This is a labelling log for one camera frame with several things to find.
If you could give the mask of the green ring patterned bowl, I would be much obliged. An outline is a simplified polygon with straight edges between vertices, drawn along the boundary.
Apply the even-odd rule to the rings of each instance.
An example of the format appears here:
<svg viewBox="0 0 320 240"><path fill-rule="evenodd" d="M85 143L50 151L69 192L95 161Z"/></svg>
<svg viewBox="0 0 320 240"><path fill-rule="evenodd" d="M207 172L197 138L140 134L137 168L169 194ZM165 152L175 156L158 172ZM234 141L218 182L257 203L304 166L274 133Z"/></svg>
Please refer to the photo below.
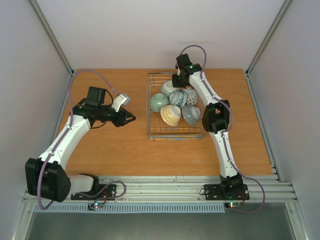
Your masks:
<svg viewBox="0 0 320 240"><path fill-rule="evenodd" d="M149 100L149 107L153 112L159 113L163 106L170 104L169 99L162 93L154 94Z"/></svg>

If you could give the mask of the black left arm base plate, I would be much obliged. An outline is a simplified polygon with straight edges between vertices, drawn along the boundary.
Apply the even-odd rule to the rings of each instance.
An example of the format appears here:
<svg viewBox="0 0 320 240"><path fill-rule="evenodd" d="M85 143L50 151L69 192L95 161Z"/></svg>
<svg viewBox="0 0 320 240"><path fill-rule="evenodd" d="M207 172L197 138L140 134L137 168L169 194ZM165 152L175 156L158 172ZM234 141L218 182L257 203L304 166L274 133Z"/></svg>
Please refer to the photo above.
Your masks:
<svg viewBox="0 0 320 240"><path fill-rule="evenodd" d="M82 194L72 194L70 199L73 201L93 201L97 200L100 198L105 198L105 197L115 197L117 193L117 186L115 184L111 184L108 187L104 188L102 192L100 192L97 196L95 197L88 197Z"/></svg>

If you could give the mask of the pink patterned bowl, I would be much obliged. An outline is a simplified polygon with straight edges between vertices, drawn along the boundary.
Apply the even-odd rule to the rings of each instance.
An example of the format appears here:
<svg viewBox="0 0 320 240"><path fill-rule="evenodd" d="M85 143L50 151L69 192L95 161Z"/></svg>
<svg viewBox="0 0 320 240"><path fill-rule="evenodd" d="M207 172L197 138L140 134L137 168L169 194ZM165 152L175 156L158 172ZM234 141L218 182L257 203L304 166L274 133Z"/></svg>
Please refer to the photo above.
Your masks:
<svg viewBox="0 0 320 240"><path fill-rule="evenodd" d="M194 106L198 102L198 93L195 89L184 89L183 90L187 94L186 105Z"/></svg>

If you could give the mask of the yellow blue patterned bowl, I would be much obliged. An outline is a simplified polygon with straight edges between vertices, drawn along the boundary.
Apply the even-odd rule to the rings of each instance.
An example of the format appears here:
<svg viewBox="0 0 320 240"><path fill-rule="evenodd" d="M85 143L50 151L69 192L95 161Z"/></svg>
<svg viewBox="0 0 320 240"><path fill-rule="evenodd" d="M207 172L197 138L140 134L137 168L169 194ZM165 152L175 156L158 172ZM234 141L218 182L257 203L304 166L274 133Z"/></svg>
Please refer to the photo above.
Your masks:
<svg viewBox="0 0 320 240"><path fill-rule="evenodd" d="M166 124L174 127L179 124L182 113L178 106L169 104L161 108L160 115Z"/></svg>

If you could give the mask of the grey speckled bowl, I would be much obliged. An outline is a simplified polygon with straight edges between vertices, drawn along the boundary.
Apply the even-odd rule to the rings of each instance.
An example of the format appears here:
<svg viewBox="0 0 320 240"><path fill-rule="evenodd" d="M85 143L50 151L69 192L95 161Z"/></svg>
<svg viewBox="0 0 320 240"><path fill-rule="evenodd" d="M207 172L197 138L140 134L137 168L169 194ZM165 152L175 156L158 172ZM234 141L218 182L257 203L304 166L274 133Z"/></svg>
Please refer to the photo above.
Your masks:
<svg viewBox="0 0 320 240"><path fill-rule="evenodd" d="M182 116L187 124L195 126L200 120L200 109L194 105L185 105L181 109Z"/></svg>

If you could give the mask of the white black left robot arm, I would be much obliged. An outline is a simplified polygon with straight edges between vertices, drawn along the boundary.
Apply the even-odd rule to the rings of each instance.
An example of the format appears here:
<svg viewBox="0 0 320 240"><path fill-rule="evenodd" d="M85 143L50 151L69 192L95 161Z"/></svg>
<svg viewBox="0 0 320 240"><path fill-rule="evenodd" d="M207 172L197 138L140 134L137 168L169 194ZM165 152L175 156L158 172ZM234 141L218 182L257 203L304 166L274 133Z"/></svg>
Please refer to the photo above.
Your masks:
<svg viewBox="0 0 320 240"><path fill-rule="evenodd" d="M30 195L59 203L73 194L83 193L89 199L100 195L97 176L87 173L68 176L65 169L76 146L95 122L122 127L136 119L124 109L131 100L127 94L121 93L105 105L107 93L104 88L89 87L87 96L72 108L66 124L47 150L38 158L27 160L25 175Z"/></svg>

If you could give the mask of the pale green bowl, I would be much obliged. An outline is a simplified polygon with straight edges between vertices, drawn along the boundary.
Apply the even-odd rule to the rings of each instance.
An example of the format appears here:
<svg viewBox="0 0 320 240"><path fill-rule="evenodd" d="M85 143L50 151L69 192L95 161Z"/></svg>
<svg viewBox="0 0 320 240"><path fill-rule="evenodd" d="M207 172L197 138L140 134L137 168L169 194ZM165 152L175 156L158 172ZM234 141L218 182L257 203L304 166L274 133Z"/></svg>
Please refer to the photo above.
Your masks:
<svg viewBox="0 0 320 240"><path fill-rule="evenodd" d="M168 98L170 97L170 95L175 92L178 91L179 88L178 87L174 87L173 86L173 82L171 80L168 80L166 82L164 82L160 88L160 92L167 96Z"/></svg>

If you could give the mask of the blue floral white bowl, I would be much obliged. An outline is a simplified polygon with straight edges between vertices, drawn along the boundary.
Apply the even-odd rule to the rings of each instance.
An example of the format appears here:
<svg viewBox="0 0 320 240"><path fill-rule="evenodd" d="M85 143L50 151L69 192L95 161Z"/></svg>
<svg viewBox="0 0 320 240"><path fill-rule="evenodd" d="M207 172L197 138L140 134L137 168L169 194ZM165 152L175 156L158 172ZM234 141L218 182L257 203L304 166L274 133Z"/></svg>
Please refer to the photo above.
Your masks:
<svg viewBox="0 0 320 240"><path fill-rule="evenodd" d="M183 90L176 90L170 95L169 101L171 105L182 108L186 104L187 98L188 95Z"/></svg>

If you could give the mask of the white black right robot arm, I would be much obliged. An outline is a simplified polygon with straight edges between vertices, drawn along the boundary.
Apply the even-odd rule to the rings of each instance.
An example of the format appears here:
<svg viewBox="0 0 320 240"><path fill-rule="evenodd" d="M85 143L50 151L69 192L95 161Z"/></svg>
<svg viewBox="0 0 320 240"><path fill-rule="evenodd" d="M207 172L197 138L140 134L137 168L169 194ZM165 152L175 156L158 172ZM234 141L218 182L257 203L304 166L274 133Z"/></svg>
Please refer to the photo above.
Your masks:
<svg viewBox="0 0 320 240"><path fill-rule="evenodd" d="M242 176L236 170L230 141L230 103L223 100L208 82L202 67L193 64L188 54L176 58L177 73L172 76L174 87L193 87L205 105L202 126L213 140L220 167L219 194L223 200L238 196L243 187Z"/></svg>

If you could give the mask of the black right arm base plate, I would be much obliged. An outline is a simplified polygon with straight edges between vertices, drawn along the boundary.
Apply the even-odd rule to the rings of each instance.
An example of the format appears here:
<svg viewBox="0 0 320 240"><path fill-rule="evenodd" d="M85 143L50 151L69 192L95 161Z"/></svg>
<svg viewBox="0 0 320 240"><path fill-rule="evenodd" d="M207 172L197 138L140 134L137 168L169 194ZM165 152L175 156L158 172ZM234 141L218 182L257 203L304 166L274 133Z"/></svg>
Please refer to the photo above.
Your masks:
<svg viewBox="0 0 320 240"><path fill-rule="evenodd" d="M248 186L246 184L232 189L222 187L221 184L205 184L204 196L207 201L240 201L250 199Z"/></svg>

